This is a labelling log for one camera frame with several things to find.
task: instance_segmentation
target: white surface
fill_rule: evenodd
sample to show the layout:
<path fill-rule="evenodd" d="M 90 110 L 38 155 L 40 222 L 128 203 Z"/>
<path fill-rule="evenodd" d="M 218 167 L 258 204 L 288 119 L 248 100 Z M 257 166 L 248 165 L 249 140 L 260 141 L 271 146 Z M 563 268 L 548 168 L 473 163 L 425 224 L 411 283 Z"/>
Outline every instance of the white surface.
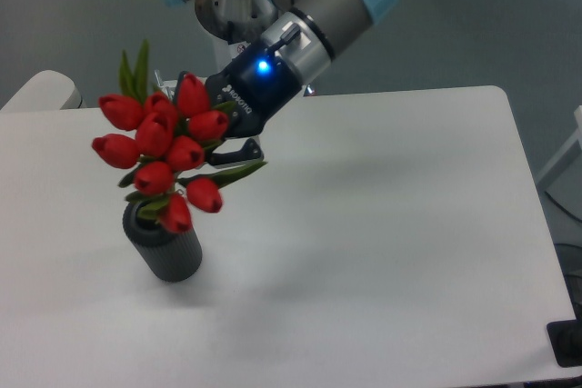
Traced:
<path fill-rule="evenodd" d="M 181 284 L 123 235 L 123 171 L 89 147 L 108 132 L 98 110 L 0 115 L 0 386 L 579 375 L 547 339 L 574 315 L 499 89 L 296 99 L 261 135 L 269 165 L 195 213 Z"/>
<path fill-rule="evenodd" d="M 33 76 L 2 107 L 2 113 L 76 109 L 83 99 L 71 79 L 45 70 Z"/>

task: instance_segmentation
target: tulip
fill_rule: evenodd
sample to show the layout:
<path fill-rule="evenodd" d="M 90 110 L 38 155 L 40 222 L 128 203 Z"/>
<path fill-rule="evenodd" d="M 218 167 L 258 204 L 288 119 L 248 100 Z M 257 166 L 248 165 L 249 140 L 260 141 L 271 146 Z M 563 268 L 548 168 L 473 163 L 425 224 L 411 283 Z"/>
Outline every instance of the tulip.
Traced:
<path fill-rule="evenodd" d="M 220 111 L 195 115 L 188 123 L 188 132 L 197 141 L 218 140 L 228 129 L 228 116 Z"/>
<path fill-rule="evenodd" d="M 168 99 L 161 91 L 153 93 L 147 97 L 144 103 L 144 111 L 145 115 L 152 113 L 166 114 L 170 117 L 170 121 L 173 125 L 178 123 L 178 110 L 174 104 L 170 102 L 170 99 Z"/>
<path fill-rule="evenodd" d="M 207 177 L 199 177 L 186 187 L 188 202 L 206 213 L 217 213 L 222 208 L 218 186 Z"/>
<path fill-rule="evenodd" d="M 192 216 L 186 200 L 180 194 L 171 194 L 169 204 L 157 216 L 168 232 L 181 234 L 192 229 Z"/>
<path fill-rule="evenodd" d="M 178 136 L 165 156 L 166 162 L 175 172 L 186 172 L 197 168 L 205 160 L 202 146 L 192 138 Z"/>
<path fill-rule="evenodd" d="M 210 98 L 204 84 L 196 76 L 186 73 L 176 87 L 177 106 L 182 115 L 190 118 L 210 111 Z"/>
<path fill-rule="evenodd" d="M 172 169 L 166 163 L 155 161 L 137 170 L 134 185 L 141 194 L 156 195 L 165 193 L 174 183 Z"/>
<path fill-rule="evenodd" d="M 159 158 L 174 139 L 174 125 L 166 114 L 148 114 L 137 128 L 135 141 L 142 154 Z"/>
<path fill-rule="evenodd" d="M 133 131 L 144 119 L 144 109 L 135 99 L 126 95 L 99 97 L 99 107 L 117 129 Z"/>
<path fill-rule="evenodd" d="M 124 135 L 108 134 L 93 140 L 91 146 L 106 163 L 115 168 L 131 168 L 139 158 L 135 140 Z"/>

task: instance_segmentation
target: green leaf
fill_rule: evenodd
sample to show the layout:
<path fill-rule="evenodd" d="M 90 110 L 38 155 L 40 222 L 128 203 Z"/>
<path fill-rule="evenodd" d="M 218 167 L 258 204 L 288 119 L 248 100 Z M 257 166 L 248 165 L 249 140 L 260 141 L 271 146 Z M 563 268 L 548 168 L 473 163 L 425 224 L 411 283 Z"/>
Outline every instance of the green leaf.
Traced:
<path fill-rule="evenodd" d="M 198 179 L 200 177 L 204 177 L 204 175 L 203 174 L 197 174 L 196 176 L 192 176 L 192 177 L 181 177 L 179 179 L 176 179 L 176 182 L 178 182 L 184 188 L 186 188 L 186 187 L 188 187 L 188 184 L 190 184 L 192 181 L 195 181 L 196 179 Z"/>
<path fill-rule="evenodd" d="M 206 141 L 202 147 L 204 149 L 205 161 L 208 161 L 212 153 L 224 143 L 225 142 L 222 140 Z"/>
<path fill-rule="evenodd" d="M 236 102 L 233 100 L 229 100 L 228 102 L 223 102 L 222 104 L 217 104 L 212 109 L 220 111 L 221 113 L 225 113 L 229 117 L 232 113 L 236 110 Z"/>
<path fill-rule="evenodd" d="M 121 54 L 121 65 L 119 67 L 119 85 L 124 95 L 133 97 L 141 103 L 141 101 L 137 98 L 137 93 L 135 92 L 134 75 L 131 73 L 131 68 L 129 67 L 129 61 L 127 61 L 127 53 L 125 50 Z"/>
<path fill-rule="evenodd" d="M 149 195 L 141 194 L 139 191 L 133 191 L 125 197 L 125 201 L 130 204 L 138 204 L 139 202 L 149 200 L 150 198 L 151 196 Z"/>
<path fill-rule="evenodd" d="M 180 117 L 178 119 L 178 123 L 176 124 L 176 128 L 174 129 L 174 135 L 175 136 L 180 136 L 180 135 L 189 136 L 188 122 L 184 117 Z"/>
<path fill-rule="evenodd" d="M 193 177 L 189 178 L 182 178 L 178 179 L 178 183 L 184 187 L 187 187 L 192 181 L 199 177 L 207 177 L 214 181 L 218 188 L 224 188 L 227 185 L 230 185 L 244 177 L 247 177 L 257 171 L 258 169 L 264 167 L 266 165 L 266 161 L 262 161 L 260 163 L 252 163 L 247 165 L 242 165 L 237 168 L 230 168 L 228 170 L 223 170 L 222 172 L 214 173 L 214 174 L 198 174 Z"/>
<path fill-rule="evenodd" d="M 170 196 L 163 195 L 161 197 L 157 197 L 152 202 L 148 203 L 146 206 L 141 208 L 141 211 L 148 211 L 152 213 L 159 213 L 162 209 L 164 209 L 167 204 L 170 203 Z"/>
<path fill-rule="evenodd" d="M 132 96 L 131 95 L 132 91 L 126 84 L 125 69 L 123 67 L 123 63 L 119 65 L 119 89 L 121 90 L 122 95 L 128 95 L 130 97 Z"/>
<path fill-rule="evenodd" d="M 147 211 L 144 208 L 139 209 L 137 211 L 137 216 L 142 220 L 148 220 L 150 222 L 154 222 L 157 220 L 157 212 L 156 211 Z"/>
<path fill-rule="evenodd" d="M 126 174 L 121 179 L 121 181 L 119 181 L 119 184 L 117 184 L 117 186 L 119 188 L 127 188 L 129 185 L 131 185 L 134 182 L 134 178 L 135 178 L 135 174 L 137 173 L 137 170 L 139 170 L 142 167 L 143 167 L 143 165 L 139 165 L 133 171 L 131 171 L 130 173 Z"/>
<path fill-rule="evenodd" d="M 134 70 L 134 84 L 137 92 L 137 100 L 141 103 L 147 98 L 147 59 L 149 57 L 149 43 L 144 40 L 137 55 Z"/>
<path fill-rule="evenodd" d="M 205 152 L 214 152 L 218 147 L 220 147 L 224 143 L 225 142 L 222 140 L 209 140 L 203 141 L 200 145 L 202 145 L 202 148 L 204 149 Z"/>
<path fill-rule="evenodd" d="M 149 164 L 149 163 L 153 163 L 154 161 L 157 161 L 157 158 L 143 154 L 142 156 L 140 156 L 137 159 L 137 161 L 142 163 L 142 164 Z"/>

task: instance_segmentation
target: gray cylindrical vase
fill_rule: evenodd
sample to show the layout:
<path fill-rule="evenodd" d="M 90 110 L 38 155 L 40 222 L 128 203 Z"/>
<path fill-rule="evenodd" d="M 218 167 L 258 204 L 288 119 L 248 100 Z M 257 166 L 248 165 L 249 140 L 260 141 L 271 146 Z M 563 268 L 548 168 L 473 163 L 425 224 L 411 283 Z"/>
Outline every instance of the gray cylindrical vase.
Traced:
<path fill-rule="evenodd" d="M 144 204 L 128 204 L 123 226 L 127 238 L 152 272 L 167 282 L 184 281 L 202 262 L 202 247 L 194 229 L 172 234 L 159 224 L 137 217 Z"/>

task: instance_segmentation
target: tulip bouquet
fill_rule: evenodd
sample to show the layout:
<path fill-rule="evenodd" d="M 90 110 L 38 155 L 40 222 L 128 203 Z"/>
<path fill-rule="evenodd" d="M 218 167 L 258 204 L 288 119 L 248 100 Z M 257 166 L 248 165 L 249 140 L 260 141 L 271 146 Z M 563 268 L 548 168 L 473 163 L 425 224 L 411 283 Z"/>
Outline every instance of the tulip bouquet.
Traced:
<path fill-rule="evenodd" d="M 105 117 L 117 129 L 135 131 L 135 138 L 107 134 L 95 138 L 93 149 L 109 165 L 132 169 L 119 186 L 133 185 L 136 191 L 125 199 L 141 204 L 137 217 L 161 224 L 168 232 L 181 234 L 192 229 L 187 201 L 207 213 L 220 211 L 219 189 L 250 175 L 265 163 L 241 165 L 214 174 L 182 177 L 199 168 L 225 141 L 234 102 L 211 107 L 204 84 L 190 73 L 182 73 L 171 101 L 155 85 L 147 92 L 148 44 L 144 41 L 135 69 L 123 52 L 119 69 L 120 95 L 98 100 Z M 186 190 L 176 188 L 182 185 Z"/>

